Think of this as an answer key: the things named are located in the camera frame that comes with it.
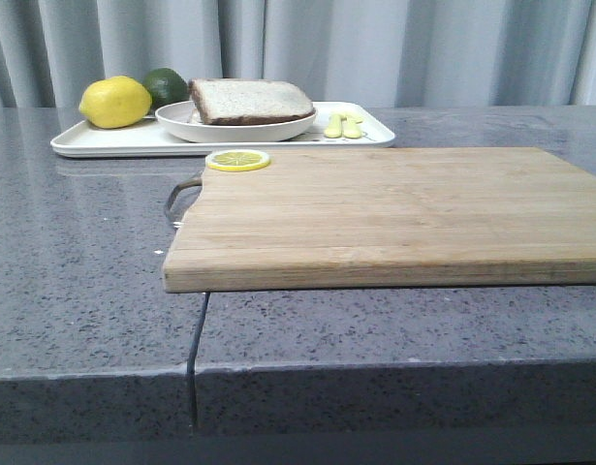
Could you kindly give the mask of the bread slice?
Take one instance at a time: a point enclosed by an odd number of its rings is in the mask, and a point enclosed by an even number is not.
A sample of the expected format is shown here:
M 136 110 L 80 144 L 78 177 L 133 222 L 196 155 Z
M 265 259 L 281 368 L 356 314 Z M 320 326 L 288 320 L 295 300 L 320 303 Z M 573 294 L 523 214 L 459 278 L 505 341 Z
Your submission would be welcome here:
M 192 110 L 191 115 L 189 116 L 188 122 L 190 124 L 202 124 L 203 123 L 200 113 L 196 108 L 194 108 Z
M 189 87 L 205 125 L 284 123 L 310 116 L 315 111 L 310 98 L 286 81 L 194 78 Z

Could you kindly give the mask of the white round plate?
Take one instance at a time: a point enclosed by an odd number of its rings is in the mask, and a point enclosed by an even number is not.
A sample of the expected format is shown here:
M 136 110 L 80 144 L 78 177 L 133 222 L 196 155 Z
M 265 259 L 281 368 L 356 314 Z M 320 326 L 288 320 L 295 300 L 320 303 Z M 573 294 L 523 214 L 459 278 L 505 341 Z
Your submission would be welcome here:
M 205 125 L 201 122 L 191 122 L 192 115 L 199 116 L 192 101 L 170 104 L 155 111 L 160 126 L 179 139 L 196 143 L 220 143 L 289 140 L 312 126 L 317 110 L 293 121 L 244 126 Z

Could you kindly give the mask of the white rectangular tray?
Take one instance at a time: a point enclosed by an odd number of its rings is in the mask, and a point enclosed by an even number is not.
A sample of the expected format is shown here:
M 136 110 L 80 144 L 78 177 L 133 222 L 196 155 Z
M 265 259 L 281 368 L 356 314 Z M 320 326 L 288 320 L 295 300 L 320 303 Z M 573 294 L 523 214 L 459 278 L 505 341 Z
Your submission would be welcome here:
M 138 123 L 121 128 L 104 130 L 87 121 L 79 122 L 51 142 L 53 150 L 69 158 L 136 158 L 198 156 L 216 150 L 248 148 L 266 150 L 271 148 L 293 148 L 299 146 L 375 146 L 393 145 L 394 132 L 361 106 L 348 102 L 316 102 L 316 117 L 300 135 L 282 141 L 261 142 L 192 142 L 172 135 L 161 123 L 146 117 Z M 337 111 L 349 111 L 361 118 L 359 139 L 324 136 L 329 116 Z

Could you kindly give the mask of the wooden cutting board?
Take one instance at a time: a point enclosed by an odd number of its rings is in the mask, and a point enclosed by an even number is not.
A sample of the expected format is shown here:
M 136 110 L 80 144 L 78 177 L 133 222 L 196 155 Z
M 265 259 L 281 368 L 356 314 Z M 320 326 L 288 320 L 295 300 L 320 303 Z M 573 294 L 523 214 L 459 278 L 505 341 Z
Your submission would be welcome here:
M 596 284 L 596 176 L 533 147 L 274 150 L 205 169 L 171 293 Z

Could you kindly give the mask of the yellow lemon slice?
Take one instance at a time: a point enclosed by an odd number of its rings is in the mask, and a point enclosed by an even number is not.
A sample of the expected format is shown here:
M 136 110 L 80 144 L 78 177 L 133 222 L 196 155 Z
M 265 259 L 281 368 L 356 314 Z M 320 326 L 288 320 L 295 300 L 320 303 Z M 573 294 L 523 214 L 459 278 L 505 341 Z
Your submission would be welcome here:
M 267 167 L 270 162 L 270 156 L 259 150 L 222 150 L 205 157 L 208 168 L 229 172 L 255 171 Z

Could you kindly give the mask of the green lime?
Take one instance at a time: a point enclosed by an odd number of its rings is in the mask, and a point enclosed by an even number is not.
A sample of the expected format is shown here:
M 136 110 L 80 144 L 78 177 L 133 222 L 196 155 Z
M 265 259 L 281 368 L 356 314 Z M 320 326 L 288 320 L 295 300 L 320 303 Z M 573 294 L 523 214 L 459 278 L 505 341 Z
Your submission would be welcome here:
M 170 68 L 159 68 L 148 72 L 142 80 L 142 85 L 151 95 L 153 110 L 187 101 L 190 98 L 188 84 Z

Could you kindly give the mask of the front yellow lemon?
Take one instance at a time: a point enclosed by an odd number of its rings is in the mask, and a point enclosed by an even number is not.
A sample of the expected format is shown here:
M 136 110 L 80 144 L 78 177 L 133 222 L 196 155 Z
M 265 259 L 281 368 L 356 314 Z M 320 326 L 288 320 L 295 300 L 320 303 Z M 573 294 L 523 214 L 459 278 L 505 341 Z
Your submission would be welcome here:
M 93 125 L 117 129 L 143 119 L 152 98 L 146 88 L 127 76 L 116 76 L 91 83 L 83 92 L 78 110 Z

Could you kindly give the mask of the grey curtain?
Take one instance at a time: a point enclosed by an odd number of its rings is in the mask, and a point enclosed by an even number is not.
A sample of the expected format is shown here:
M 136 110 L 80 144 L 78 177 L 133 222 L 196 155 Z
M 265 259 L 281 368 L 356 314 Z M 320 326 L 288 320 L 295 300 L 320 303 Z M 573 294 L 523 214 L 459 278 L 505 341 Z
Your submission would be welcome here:
M 596 1 L 0 1 L 0 108 L 160 67 L 373 108 L 596 105 Z

